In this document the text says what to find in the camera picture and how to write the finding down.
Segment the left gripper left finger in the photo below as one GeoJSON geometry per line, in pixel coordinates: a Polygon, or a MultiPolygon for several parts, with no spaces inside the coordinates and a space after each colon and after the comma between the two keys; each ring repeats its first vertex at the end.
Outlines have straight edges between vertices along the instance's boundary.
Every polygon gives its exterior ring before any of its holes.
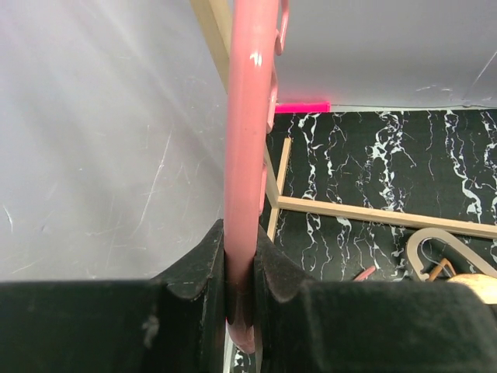
{"type": "Polygon", "coordinates": [[[223,223],[149,280],[1,285],[3,372],[220,372],[223,223]]]}

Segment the pink curved wire hanger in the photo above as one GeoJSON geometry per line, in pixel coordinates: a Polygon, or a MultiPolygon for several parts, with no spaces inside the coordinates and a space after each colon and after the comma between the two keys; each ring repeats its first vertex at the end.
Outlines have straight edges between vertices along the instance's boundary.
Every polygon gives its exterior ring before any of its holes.
{"type": "Polygon", "coordinates": [[[376,271],[375,266],[368,267],[367,269],[363,270],[360,274],[358,274],[356,277],[354,277],[354,281],[365,281],[371,274],[373,274],[376,271]]]}

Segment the wooden hanger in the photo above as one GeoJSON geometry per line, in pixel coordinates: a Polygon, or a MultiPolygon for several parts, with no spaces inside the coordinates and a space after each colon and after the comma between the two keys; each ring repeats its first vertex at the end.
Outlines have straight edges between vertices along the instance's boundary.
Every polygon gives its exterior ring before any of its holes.
{"type": "Polygon", "coordinates": [[[497,279],[485,274],[458,274],[447,282],[470,288],[485,304],[497,304],[497,279]]]}

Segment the pink wavy wire hanger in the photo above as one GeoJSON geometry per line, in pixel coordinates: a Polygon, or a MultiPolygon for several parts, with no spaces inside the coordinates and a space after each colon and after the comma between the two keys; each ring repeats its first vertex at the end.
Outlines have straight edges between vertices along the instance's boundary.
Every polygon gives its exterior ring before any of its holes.
{"type": "Polygon", "coordinates": [[[283,53],[288,1],[236,1],[228,79],[224,167],[224,252],[228,332],[238,348],[255,351],[253,261],[269,162],[278,81],[274,58],[283,53]]]}

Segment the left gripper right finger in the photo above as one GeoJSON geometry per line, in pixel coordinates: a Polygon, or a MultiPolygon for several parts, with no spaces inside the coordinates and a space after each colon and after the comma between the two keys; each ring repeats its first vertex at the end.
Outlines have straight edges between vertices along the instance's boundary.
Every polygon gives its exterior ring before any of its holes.
{"type": "Polygon", "coordinates": [[[259,231],[260,372],[494,372],[496,317],[462,284],[318,281],[259,231]]]}

